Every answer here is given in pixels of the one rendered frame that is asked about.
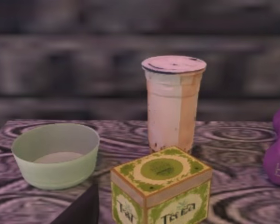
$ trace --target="green oval label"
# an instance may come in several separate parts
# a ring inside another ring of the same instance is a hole
[[[167,180],[178,176],[183,165],[178,160],[159,158],[146,162],[141,168],[141,174],[151,180]]]

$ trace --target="table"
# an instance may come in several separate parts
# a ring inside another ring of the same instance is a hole
[[[0,129],[0,224],[49,224],[89,186],[43,191],[21,177],[10,146],[21,133],[57,120],[12,120]],[[100,224],[113,224],[109,169],[148,154],[144,121],[70,121],[101,136],[97,168]],[[197,122],[193,155],[214,168],[209,218],[202,224],[280,224],[280,187],[263,172],[265,150],[274,141],[266,122]]]

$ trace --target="wood grain table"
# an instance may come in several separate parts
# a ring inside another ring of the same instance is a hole
[[[62,120],[12,120],[0,129],[0,224],[49,224],[90,186],[44,191],[28,185],[11,154],[14,139],[39,125]],[[70,121],[101,136],[94,177],[99,183],[99,224],[113,224],[111,167],[148,154],[144,121]],[[271,123],[197,122],[193,155],[214,168],[209,218],[203,224],[280,224],[280,187],[262,169],[274,141]]]

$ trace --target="box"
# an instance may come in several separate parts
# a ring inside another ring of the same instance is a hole
[[[212,170],[169,147],[111,169],[117,224],[196,224],[208,215]]]

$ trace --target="light green plastic bowl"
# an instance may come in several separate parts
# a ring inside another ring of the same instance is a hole
[[[12,152],[23,178],[40,189],[65,189],[80,184],[94,171],[99,135],[79,124],[52,124],[36,127],[20,135]],[[37,163],[52,153],[74,152],[83,156],[63,162]]]

